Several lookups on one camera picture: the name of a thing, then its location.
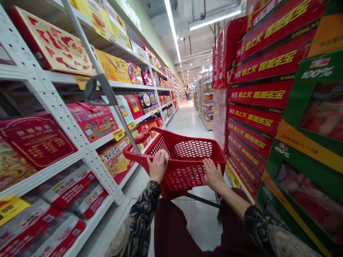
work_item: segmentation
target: hand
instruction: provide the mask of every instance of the hand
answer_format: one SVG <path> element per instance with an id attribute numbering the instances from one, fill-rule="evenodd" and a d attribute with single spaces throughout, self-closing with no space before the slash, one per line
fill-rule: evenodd
<path id="1" fill-rule="evenodd" d="M 222 169 L 220 165 L 216 167 L 211 159 L 205 158 L 203 160 L 206 168 L 205 181 L 207 185 L 216 193 L 221 194 L 226 189 L 226 185 L 222 175 Z"/>
<path id="2" fill-rule="evenodd" d="M 157 183 L 161 184 L 165 172 L 164 155 L 165 153 L 162 151 L 157 152 L 154 156 L 153 162 L 150 161 L 149 157 L 147 158 L 150 172 L 150 181 L 156 181 Z"/>

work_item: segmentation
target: black patterned sleeve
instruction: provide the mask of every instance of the black patterned sleeve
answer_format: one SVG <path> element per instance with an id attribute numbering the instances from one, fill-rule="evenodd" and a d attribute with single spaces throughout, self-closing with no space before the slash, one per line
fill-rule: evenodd
<path id="1" fill-rule="evenodd" d="M 112 240 L 105 257 L 148 256 L 150 224 L 154 217 L 161 187 L 150 181 L 131 207 L 130 212 Z"/>

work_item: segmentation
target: cart basket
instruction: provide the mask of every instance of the cart basket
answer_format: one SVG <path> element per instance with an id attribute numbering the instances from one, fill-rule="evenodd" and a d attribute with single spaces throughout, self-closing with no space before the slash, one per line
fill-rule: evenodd
<path id="1" fill-rule="evenodd" d="M 134 139 L 135 143 L 143 143 L 150 136 L 150 131 L 156 131 L 159 134 L 156 135 L 145 154 L 138 155 L 131 151 L 132 144 L 125 147 L 123 154 L 127 159 L 142 165 L 149 174 L 147 157 L 153 161 L 154 155 L 160 149 L 168 153 L 169 163 L 161 183 L 163 197 L 171 200 L 187 195 L 187 191 L 193 187 L 205 186 L 206 170 L 202 162 L 204 158 L 211 158 L 216 165 L 219 163 L 224 174 L 225 156 L 215 140 L 180 136 L 168 130 L 150 127 Z"/>

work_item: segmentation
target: ceiling light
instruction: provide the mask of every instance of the ceiling light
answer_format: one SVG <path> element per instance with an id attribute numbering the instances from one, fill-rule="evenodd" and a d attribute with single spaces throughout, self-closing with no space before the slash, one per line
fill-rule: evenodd
<path id="1" fill-rule="evenodd" d="M 205 21 L 205 22 L 202 22 L 202 23 L 200 23 L 200 24 L 198 24 L 198 25 L 196 25 L 196 26 L 190 27 L 189 30 L 192 31 L 192 30 L 195 30 L 195 29 L 198 29 L 198 28 L 207 26 L 207 25 L 212 24 L 212 23 L 215 23 L 215 22 L 217 22 L 217 21 L 224 20 L 224 19 L 226 19 L 226 18 L 228 18 L 228 17 L 232 17 L 232 16 L 237 15 L 237 14 L 240 14 L 240 13 L 241 13 L 241 10 L 238 10 L 238 11 L 236 11 L 236 12 L 227 14 L 227 15 L 225 15 L 225 16 L 222 16 L 222 17 L 219 17 L 219 18 L 216 18 L 216 19 L 209 20 L 210 18 L 207 18 L 207 19 L 203 20 L 203 21 Z"/>
<path id="2" fill-rule="evenodd" d="M 176 32 L 175 32 L 175 27 L 174 27 L 172 9 L 170 8 L 169 0 L 164 0 L 164 3 L 165 3 L 165 7 L 167 9 L 167 14 L 168 14 L 168 18 L 169 18 L 171 33 L 173 34 L 173 39 L 174 39 L 174 43 L 175 43 L 175 47 L 176 47 L 176 53 L 178 54 L 179 63 L 181 63 L 180 51 L 179 51 L 178 39 L 176 37 Z"/>

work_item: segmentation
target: ceiling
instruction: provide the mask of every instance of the ceiling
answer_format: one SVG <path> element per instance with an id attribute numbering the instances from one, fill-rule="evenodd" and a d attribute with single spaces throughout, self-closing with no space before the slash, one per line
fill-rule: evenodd
<path id="1" fill-rule="evenodd" d="M 185 85 L 193 79 L 197 79 L 203 67 L 208 69 L 212 65 L 212 48 L 215 43 L 214 24 L 193 31 L 189 31 L 189 24 L 204 17 L 205 9 L 205 19 L 208 19 L 212 15 L 225 15 L 236 11 L 238 6 L 241 6 L 241 10 L 244 8 L 242 0 L 169 0 L 176 34 L 181 38 L 185 38 L 185 41 L 178 40 L 182 62 L 182 67 L 180 67 L 164 0 L 140 1 L 160 36 L 169 57 L 174 61 L 180 77 L 184 78 Z M 228 20 L 219 22 L 220 31 Z"/>

